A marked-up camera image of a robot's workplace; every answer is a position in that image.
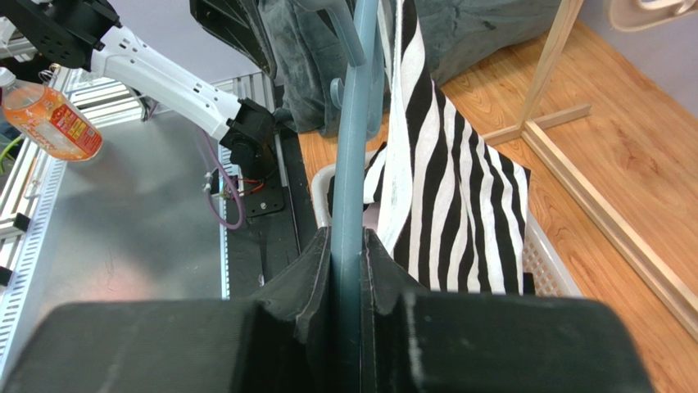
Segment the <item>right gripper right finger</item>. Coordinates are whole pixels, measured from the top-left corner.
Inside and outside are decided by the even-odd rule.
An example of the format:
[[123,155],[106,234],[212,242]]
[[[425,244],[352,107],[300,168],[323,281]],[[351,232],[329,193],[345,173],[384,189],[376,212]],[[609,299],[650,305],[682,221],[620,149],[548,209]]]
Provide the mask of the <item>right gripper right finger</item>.
[[363,392],[651,392],[629,331],[595,300],[430,291],[365,230]]

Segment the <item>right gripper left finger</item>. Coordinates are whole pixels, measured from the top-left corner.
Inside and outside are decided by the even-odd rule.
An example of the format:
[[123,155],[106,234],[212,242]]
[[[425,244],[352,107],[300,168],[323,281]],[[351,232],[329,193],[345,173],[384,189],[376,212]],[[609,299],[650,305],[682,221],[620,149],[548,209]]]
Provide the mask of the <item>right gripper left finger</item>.
[[249,296],[63,305],[5,392],[324,392],[330,231]]

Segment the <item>cream plastic hanger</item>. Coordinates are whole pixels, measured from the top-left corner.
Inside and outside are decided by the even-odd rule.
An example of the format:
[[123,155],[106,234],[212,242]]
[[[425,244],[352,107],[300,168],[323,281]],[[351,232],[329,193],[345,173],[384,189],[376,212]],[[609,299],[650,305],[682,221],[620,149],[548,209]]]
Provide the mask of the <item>cream plastic hanger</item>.
[[697,14],[697,0],[605,0],[604,11],[614,29],[633,33]]

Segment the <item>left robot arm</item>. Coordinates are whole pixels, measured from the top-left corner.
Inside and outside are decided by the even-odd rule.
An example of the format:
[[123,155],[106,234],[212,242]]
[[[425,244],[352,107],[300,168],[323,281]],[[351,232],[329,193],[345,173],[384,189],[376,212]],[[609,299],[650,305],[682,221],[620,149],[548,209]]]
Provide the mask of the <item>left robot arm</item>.
[[122,25],[107,1],[3,1],[2,14],[49,60],[114,79],[191,120],[229,149],[250,179],[277,169],[275,120],[249,98],[221,92]]

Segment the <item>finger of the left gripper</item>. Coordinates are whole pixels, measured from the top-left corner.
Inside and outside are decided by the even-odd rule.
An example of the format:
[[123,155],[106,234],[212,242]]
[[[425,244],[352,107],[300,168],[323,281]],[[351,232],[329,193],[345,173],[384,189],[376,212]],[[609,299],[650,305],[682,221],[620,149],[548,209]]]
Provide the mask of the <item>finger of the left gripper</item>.
[[254,0],[190,0],[195,21],[209,34],[241,52],[271,79],[277,76],[269,35]]

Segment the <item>pink tank top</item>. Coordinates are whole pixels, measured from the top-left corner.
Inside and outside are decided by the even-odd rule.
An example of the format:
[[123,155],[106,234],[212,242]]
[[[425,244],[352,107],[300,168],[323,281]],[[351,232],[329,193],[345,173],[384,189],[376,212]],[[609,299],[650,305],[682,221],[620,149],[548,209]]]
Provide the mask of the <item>pink tank top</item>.
[[375,232],[378,231],[378,220],[381,204],[379,202],[365,206],[363,211],[363,225]]

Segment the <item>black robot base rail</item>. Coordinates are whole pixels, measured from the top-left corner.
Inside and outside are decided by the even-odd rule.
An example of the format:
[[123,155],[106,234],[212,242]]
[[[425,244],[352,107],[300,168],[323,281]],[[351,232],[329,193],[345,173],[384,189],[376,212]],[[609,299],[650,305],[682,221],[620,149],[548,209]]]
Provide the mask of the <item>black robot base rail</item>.
[[257,193],[269,194],[272,204],[239,230],[220,230],[224,298],[249,295],[270,282],[297,259],[317,229],[298,134],[279,125],[272,152],[276,179]]

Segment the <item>black white striped tank top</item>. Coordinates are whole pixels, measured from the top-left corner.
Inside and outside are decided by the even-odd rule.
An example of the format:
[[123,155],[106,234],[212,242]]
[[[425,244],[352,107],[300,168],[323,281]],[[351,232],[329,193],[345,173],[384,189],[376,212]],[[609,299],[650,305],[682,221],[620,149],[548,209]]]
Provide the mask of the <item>black white striped tank top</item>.
[[388,138],[364,182],[380,241],[430,290],[523,294],[530,173],[433,81],[412,1],[396,4],[390,93]]

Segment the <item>teal plastic hanger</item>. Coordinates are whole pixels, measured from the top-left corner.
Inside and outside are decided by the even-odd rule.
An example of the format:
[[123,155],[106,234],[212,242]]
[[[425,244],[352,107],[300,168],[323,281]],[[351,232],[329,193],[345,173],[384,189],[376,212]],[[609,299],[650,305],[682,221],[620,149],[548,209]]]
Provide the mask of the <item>teal plastic hanger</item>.
[[385,61],[378,2],[300,1],[307,11],[326,11],[347,56],[346,79],[333,81],[340,108],[331,227],[329,389],[360,390],[361,257],[365,145],[381,127]]

